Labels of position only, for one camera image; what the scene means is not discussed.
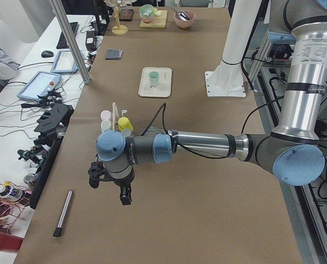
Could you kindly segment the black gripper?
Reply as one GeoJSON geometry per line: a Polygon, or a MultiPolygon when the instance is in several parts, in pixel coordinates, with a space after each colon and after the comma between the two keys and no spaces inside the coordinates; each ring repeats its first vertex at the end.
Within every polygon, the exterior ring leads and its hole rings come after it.
{"type": "Polygon", "coordinates": [[[125,169],[121,172],[110,172],[112,181],[121,186],[120,201],[123,206],[132,204],[131,197],[131,182],[134,180],[135,172],[134,169],[125,169]]]}

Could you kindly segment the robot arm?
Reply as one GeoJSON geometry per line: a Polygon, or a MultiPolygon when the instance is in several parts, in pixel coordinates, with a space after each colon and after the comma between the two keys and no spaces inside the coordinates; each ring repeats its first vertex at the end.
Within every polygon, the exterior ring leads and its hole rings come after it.
{"type": "Polygon", "coordinates": [[[325,167],[314,128],[327,77],[327,1],[272,1],[270,26],[271,35],[295,38],[281,117],[270,135],[147,127],[138,136],[126,137],[107,129],[96,140],[97,155],[88,171],[90,186],[113,182],[121,190],[121,203],[130,205],[133,167],[167,162],[178,147],[205,158],[237,158],[257,164],[293,186],[316,180],[325,167]]]}

